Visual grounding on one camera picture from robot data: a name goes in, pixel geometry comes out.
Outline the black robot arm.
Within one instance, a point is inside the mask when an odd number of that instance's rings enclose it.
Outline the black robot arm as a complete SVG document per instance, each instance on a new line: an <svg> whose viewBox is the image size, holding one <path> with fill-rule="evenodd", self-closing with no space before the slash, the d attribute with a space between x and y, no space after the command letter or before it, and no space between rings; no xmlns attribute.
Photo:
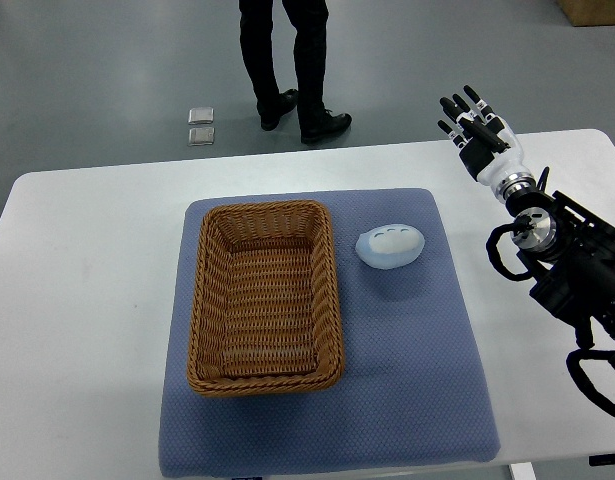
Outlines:
<svg viewBox="0 0 615 480"><path fill-rule="evenodd" d="M470 86L463 90L441 98L438 125L513 219L486 242L491 265L509 280L534 280L531 297L575 329L581 349L594 345L592 321L615 342L615 227L561 192L548 194L549 173L535 177L508 123Z"/></svg>

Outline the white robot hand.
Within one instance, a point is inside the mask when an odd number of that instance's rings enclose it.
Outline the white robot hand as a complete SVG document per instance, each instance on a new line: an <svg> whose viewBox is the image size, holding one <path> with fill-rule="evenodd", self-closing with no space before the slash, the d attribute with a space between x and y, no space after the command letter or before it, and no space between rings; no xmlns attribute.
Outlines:
<svg viewBox="0 0 615 480"><path fill-rule="evenodd" d="M459 124L465 138L443 120L438 127L460 150L460 158L471 177L489 187L494 195L507 195L512 184L529 182L523 164L524 151L509 124L470 85L463 87L473 108L458 94L441 97L444 114Z"/></svg>

